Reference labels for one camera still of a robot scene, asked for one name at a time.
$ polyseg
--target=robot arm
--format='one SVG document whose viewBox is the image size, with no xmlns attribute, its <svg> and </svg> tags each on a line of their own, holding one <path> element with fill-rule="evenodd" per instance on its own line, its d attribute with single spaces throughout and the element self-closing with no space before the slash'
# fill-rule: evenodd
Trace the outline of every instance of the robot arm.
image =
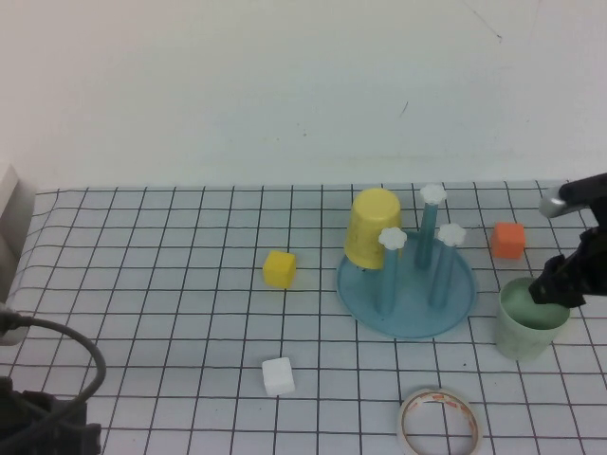
<svg viewBox="0 0 607 455">
<path fill-rule="evenodd" d="M 540 204 L 547 218 L 589 207 L 598 227 L 580 235 L 571 256 L 549 259 L 541 276 L 529 286 L 536 303 L 557 303 L 575 308 L 583 295 L 607 296 L 607 173 L 584 178 L 550 190 Z"/>
</svg>

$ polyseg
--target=cup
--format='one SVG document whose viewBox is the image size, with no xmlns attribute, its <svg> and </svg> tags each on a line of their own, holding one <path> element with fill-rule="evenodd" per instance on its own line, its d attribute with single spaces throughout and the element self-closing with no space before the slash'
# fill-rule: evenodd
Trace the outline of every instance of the cup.
<svg viewBox="0 0 607 455">
<path fill-rule="evenodd" d="M 379 234 L 384 228 L 400 228 L 400 202 L 383 188 L 362 191 L 352 204 L 350 225 L 345 239 L 345 255 L 362 267 L 383 267 L 384 247 Z"/>
<path fill-rule="evenodd" d="M 518 278 L 500 292 L 495 343 L 500 353 L 513 360 L 540 355 L 571 313 L 556 303 L 535 303 L 528 290 L 531 283 L 532 278 Z"/>
</svg>

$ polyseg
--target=yellow cube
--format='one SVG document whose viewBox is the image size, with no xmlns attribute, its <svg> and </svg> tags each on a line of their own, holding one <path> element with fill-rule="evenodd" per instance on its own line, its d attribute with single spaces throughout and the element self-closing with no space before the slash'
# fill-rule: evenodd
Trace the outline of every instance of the yellow cube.
<svg viewBox="0 0 607 455">
<path fill-rule="evenodd" d="M 295 277 L 295 255 L 272 250 L 264 263 L 264 281 L 268 286 L 288 289 Z"/>
</svg>

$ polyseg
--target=grid tablecloth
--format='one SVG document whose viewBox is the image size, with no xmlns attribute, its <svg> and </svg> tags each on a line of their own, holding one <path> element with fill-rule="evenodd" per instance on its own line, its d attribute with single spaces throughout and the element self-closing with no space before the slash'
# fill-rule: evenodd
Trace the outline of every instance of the grid tablecloth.
<svg viewBox="0 0 607 455">
<path fill-rule="evenodd" d="M 537 211 L 551 182 L 446 184 L 438 223 L 468 229 L 461 248 L 478 303 L 455 329 L 421 342 L 357 324 L 338 301 L 335 268 L 362 186 L 53 191 L 36 198 L 9 303 L 97 340 L 108 363 L 89 400 L 106 455 L 400 454 L 395 416 L 422 387 L 468 398 L 485 428 L 482 454 L 607 453 L 607 304 L 591 300 L 528 363 L 495 350 L 498 291 L 571 253 L 596 221 Z M 385 185 L 417 228 L 420 185 Z M 520 261 L 492 258 L 498 221 L 525 225 Z M 267 288 L 272 248 L 297 255 L 292 289 Z M 297 390 L 264 391 L 261 362 L 288 356 Z M 95 371 L 86 351 L 45 330 L 0 348 L 18 390 L 72 396 Z M 429 405 L 414 442 L 457 454 L 458 422 Z"/>
</svg>

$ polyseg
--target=orange cube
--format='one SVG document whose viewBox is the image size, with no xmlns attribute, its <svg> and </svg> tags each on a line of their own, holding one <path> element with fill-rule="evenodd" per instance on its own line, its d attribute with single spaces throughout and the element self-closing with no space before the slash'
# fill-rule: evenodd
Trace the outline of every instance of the orange cube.
<svg viewBox="0 0 607 455">
<path fill-rule="evenodd" d="M 519 259 L 524 251 L 524 228 L 520 223 L 496 223 L 491 235 L 491 253 L 496 258 Z"/>
</svg>

